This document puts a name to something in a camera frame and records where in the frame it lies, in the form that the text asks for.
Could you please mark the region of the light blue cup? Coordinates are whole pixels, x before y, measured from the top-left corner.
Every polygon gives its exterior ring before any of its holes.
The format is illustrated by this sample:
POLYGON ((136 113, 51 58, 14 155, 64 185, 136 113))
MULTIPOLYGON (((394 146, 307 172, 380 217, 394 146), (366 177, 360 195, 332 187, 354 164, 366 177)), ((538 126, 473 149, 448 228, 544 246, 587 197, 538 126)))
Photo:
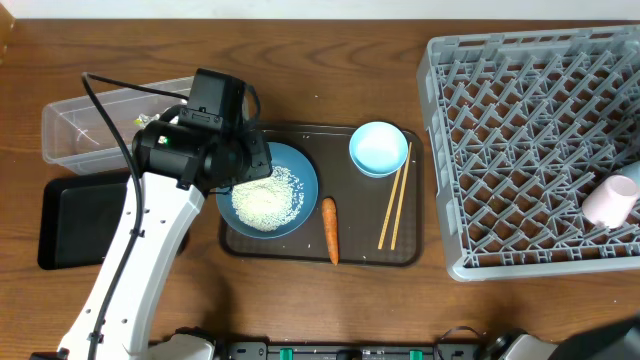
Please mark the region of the light blue cup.
POLYGON ((631 179, 637 187, 640 187, 640 161, 636 161, 621 168, 618 173, 631 179))

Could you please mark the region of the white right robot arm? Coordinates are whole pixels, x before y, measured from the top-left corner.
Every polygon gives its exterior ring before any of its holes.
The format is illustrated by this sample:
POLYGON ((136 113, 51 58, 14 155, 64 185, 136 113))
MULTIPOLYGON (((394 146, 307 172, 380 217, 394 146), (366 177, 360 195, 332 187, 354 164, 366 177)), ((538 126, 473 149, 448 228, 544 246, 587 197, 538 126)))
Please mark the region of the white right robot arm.
POLYGON ((639 360, 639 316, 574 335, 553 360, 639 360))

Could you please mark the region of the light blue bowl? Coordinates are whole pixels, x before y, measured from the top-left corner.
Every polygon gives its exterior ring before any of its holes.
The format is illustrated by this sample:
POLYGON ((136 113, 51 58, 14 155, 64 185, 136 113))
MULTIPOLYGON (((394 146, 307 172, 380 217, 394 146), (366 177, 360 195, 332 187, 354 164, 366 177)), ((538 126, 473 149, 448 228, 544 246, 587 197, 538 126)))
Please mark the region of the light blue bowl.
POLYGON ((371 178, 383 178, 404 165, 409 154, 409 144, 395 125, 374 121, 355 130, 348 150, 352 162, 360 172, 371 178))

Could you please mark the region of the wooden chopstick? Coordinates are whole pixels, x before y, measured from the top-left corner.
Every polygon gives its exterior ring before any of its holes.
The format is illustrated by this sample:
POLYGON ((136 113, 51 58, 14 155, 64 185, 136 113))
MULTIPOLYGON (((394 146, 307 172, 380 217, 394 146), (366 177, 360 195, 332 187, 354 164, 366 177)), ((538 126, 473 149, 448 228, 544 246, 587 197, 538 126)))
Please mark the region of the wooden chopstick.
POLYGON ((404 195, 405 195, 406 182, 407 182, 408 171, 409 171, 409 166, 410 166, 410 157, 411 157, 412 146, 413 146, 413 143, 409 142, 407 158, 405 160, 405 164, 404 164, 403 169, 402 169, 401 186, 400 186, 400 192, 399 192, 399 197, 398 197, 398 204, 397 204, 397 209, 396 209, 394 228, 393 228, 393 233, 392 233, 392 241, 391 241, 391 250, 392 251, 395 251, 395 249, 396 249, 398 231, 399 231, 401 214, 402 214, 402 209, 403 209, 403 201, 404 201, 404 195))
POLYGON ((382 250, 382 248, 384 246, 384 239, 385 239, 385 236, 386 236, 388 223, 389 223, 389 219, 390 219, 390 216, 391 216, 391 211, 392 211, 392 208, 393 208, 393 203, 394 203, 395 194, 396 194, 396 191, 397 191, 397 186, 398 186, 400 175, 401 175, 401 168, 395 173, 394 182, 393 182, 392 189, 391 189, 391 192, 390 192, 390 197, 389 197, 389 201, 388 201, 388 205, 387 205, 387 208, 386 208, 385 217, 384 217, 384 220, 383 220, 381 233, 380 233, 380 237, 379 237, 379 241, 378 241, 378 247, 377 247, 378 250, 382 250))

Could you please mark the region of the orange carrot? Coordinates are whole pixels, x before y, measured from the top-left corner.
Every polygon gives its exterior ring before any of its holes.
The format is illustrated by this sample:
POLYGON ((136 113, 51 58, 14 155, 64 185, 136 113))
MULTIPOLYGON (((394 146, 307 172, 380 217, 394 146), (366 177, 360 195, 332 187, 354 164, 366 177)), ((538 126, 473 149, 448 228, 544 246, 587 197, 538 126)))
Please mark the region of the orange carrot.
POLYGON ((337 265, 339 263, 337 209, 334 200, 330 197, 322 201, 322 217, 329 258, 332 264, 337 265))

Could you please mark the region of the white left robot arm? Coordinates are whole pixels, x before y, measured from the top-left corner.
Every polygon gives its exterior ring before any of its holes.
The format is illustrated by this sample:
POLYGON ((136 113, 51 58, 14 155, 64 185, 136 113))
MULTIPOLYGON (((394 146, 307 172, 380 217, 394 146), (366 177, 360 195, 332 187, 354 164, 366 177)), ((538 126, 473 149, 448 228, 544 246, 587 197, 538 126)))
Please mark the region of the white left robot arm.
POLYGON ((85 91, 118 144, 130 177, 110 248, 92 291, 54 352, 34 359, 213 359, 216 342, 197 328, 151 345, 159 298, 183 238, 211 194, 272 173, 256 124, 253 86, 216 71, 196 71, 188 95, 125 143, 83 73, 85 91))

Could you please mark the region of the black plastic tray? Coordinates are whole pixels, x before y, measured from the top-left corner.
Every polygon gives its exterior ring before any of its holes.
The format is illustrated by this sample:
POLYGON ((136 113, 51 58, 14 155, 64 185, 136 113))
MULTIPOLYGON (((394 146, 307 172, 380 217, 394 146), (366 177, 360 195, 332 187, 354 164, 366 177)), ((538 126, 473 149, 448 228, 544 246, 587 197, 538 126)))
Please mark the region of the black plastic tray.
POLYGON ((37 263, 43 270, 104 261, 125 202, 127 172, 50 181, 44 188, 37 263))

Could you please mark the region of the dark brown serving tray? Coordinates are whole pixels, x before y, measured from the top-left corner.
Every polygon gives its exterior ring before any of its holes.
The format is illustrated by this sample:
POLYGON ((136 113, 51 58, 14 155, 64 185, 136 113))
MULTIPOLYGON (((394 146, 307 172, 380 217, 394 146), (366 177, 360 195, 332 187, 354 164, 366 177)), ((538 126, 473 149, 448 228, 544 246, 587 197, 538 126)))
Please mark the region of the dark brown serving tray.
POLYGON ((319 192, 307 220, 292 232, 272 239, 242 234, 233 226, 237 216, 229 196, 218 198, 222 213, 218 238, 229 254, 242 257, 286 259, 328 263, 321 202, 326 197, 337 206, 339 263, 406 267, 422 254, 423 243, 423 144, 408 130, 412 144, 407 176, 401 176, 397 190, 404 193, 399 226, 388 222, 382 248, 379 238, 394 178, 374 179, 361 173, 351 160, 348 145, 354 127, 303 124, 270 124, 261 127, 267 141, 299 150, 313 165, 319 192))

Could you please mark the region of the aluminium foil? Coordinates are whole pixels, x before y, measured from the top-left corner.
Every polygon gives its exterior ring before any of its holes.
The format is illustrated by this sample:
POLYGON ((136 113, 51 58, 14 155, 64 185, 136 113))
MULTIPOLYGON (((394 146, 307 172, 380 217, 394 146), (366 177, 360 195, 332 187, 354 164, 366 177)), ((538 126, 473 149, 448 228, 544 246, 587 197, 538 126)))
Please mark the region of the aluminium foil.
POLYGON ((140 119, 142 121, 142 125, 138 125, 140 128, 145 128, 150 122, 152 121, 156 121, 160 118, 159 114, 155 114, 153 116, 149 116, 149 115, 145 115, 145 114, 140 114, 137 119, 140 119))

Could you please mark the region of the pink plastic cup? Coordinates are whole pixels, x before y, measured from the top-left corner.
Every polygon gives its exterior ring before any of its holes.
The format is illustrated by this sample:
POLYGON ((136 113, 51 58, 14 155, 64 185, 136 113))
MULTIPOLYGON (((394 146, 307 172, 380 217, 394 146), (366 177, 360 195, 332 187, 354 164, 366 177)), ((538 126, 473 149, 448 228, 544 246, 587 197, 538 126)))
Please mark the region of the pink plastic cup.
POLYGON ((582 212, 596 226, 621 227, 636 201, 639 187, 623 175, 611 175, 584 200, 582 212))

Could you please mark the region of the grey dishwasher rack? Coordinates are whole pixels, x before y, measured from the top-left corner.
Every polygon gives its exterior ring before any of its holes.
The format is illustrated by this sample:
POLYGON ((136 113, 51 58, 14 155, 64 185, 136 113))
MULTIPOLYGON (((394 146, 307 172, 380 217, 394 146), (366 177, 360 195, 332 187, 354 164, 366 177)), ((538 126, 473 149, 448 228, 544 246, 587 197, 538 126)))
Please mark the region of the grey dishwasher rack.
POLYGON ((637 26, 436 37, 417 83, 453 279, 638 268, 638 212, 581 210, 639 158, 637 26))

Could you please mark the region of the dark blue plate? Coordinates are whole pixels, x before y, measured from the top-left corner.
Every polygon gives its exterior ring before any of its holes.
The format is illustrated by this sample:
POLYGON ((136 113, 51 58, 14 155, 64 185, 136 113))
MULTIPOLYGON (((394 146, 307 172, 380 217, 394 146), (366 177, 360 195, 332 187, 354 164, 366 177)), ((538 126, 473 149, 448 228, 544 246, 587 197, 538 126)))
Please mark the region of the dark blue plate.
POLYGON ((273 239, 289 234, 299 228, 314 211, 318 198, 318 180, 316 172, 303 153, 285 144, 271 142, 272 165, 286 167, 304 183, 304 204, 298 216, 289 224, 271 232, 262 232, 244 224, 232 207, 231 194, 216 197, 218 209, 224 221, 237 232, 258 239, 273 239))

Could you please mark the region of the clear plastic bin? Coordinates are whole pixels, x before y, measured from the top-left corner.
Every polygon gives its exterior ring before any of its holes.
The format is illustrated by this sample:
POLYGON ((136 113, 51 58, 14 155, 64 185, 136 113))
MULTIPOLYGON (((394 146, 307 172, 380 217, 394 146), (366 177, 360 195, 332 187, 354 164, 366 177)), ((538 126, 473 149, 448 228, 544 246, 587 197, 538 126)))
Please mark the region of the clear plastic bin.
MULTIPOLYGON (((161 115, 184 100, 133 89, 99 93, 98 100, 121 137, 130 144, 142 130, 134 123, 140 114, 161 115)), ((50 103, 42 112, 42 156, 46 163, 78 175, 124 169, 126 162, 112 133, 87 96, 50 103)))

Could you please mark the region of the pile of white rice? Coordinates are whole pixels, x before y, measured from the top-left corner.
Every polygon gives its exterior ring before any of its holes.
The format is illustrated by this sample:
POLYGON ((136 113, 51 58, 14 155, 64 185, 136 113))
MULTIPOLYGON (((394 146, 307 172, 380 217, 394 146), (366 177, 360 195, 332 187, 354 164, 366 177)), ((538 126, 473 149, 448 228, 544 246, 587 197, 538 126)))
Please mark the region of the pile of white rice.
POLYGON ((264 179, 236 186, 232 207, 246 225, 262 232, 275 231, 292 222, 304 204, 304 183, 290 169, 275 166, 264 179))

